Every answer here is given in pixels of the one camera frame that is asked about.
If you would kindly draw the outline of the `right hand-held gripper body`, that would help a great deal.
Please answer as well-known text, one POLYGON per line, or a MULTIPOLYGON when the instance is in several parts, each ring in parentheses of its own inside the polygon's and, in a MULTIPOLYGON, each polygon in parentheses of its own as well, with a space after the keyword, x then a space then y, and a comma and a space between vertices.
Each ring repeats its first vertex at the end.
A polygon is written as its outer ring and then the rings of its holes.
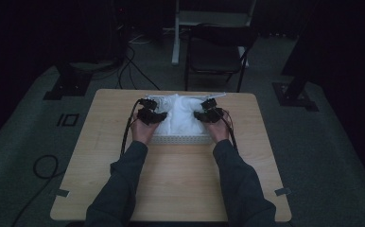
POLYGON ((208 123, 217 123, 224 115, 223 110, 217 106, 214 98, 209 98, 201 104, 203 113, 207 113, 208 123))

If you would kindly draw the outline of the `black folding chair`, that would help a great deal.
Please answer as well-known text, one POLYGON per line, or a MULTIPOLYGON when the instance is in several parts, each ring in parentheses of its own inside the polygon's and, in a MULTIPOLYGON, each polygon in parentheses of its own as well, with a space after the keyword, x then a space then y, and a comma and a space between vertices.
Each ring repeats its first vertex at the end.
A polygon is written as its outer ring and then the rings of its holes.
POLYGON ((229 81, 238 74, 239 93, 248 54, 258 37, 253 26, 198 24, 189 31, 184 66, 184 89, 188 90, 189 74, 227 75, 229 81))

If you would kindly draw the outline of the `black stand base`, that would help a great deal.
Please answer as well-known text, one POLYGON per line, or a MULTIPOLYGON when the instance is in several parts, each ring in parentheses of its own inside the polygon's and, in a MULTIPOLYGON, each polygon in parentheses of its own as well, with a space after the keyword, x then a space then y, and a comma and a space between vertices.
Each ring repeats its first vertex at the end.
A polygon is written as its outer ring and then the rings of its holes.
POLYGON ((293 76, 290 83, 273 82, 272 87, 281 106, 303 107, 309 112, 319 109, 305 91, 305 85, 314 76, 313 62, 307 51, 296 46, 283 68, 284 76, 293 76))
POLYGON ((85 96, 93 74, 80 72, 68 62, 57 62, 55 66, 60 75, 43 99, 61 100, 64 96, 85 96))

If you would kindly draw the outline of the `white plastic basket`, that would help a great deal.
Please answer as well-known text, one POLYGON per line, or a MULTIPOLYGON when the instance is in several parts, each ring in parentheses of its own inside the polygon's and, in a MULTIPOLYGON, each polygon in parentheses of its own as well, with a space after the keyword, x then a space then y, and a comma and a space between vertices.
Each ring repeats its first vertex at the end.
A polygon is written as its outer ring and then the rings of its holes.
MULTIPOLYGON (((219 93, 219 94, 211 94, 211 95, 187 95, 187 96, 201 99, 202 103, 203 103, 205 100, 207 100, 209 98, 216 99, 217 97, 226 96, 226 94, 225 93, 219 93)), ((161 95, 146 95, 146 99, 151 99, 151 100, 154 100, 154 101, 157 97, 161 97, 161 95)), ((159 134, 156 134, 154 132, 154 135, 151 139, 151 143, 156 144, 156 145, 211 144, 212 139, 211 139, 211 136, 209 135, 209 132, 207 130, 206 130, 205 134, 191 135, 191 136, 189 136, 189 135, 159 135, 159 134)))

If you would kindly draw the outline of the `person's right hand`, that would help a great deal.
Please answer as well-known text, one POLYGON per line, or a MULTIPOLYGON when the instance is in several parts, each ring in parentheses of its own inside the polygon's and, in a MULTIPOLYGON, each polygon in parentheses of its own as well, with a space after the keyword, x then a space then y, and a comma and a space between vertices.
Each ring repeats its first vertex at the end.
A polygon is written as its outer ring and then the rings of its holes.
POLYGON ((216 144, 222 140, 228 140, 230 138, 230 122, 226 115, 224 115, 218 122, 205 123, 204 126, 216 144))

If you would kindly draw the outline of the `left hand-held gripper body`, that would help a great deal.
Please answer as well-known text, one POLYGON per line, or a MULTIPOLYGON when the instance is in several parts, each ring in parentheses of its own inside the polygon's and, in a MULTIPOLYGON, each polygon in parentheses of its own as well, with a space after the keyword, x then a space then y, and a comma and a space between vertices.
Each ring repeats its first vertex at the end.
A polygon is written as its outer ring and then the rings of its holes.
POLYGON ((139 104, 142 105, 142 108, 138 111, 137 118, 147 125, 158 123, 157 115, 154 112, 157 103, 151 99, 140 99, 139 104))

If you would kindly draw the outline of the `person's left hand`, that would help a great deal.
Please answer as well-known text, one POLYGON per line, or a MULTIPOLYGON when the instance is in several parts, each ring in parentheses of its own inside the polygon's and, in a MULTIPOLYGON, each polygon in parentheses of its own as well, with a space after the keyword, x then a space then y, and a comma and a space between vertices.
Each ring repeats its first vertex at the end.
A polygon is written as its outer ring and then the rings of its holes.
POLYGON ((148 145, 158 126, 158 123, 149 125, 145 124, 137 117, 137 114, 135 114, 133 116, 133 122, 130 125, 132 140, 148 145))

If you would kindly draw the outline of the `white cloth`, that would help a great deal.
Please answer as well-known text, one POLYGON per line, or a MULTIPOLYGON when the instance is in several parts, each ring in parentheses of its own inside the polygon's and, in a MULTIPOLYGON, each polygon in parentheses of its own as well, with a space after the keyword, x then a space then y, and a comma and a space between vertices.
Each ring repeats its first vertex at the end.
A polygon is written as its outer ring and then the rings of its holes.
POLYGON ((202 100, 190 96, 157 97, 157 113, 167 113, 166 119, 160 123, 156 134, 159 135, 200 135, 205 134, 203 124, 194 116, 194 112, 202 110, 202 100))

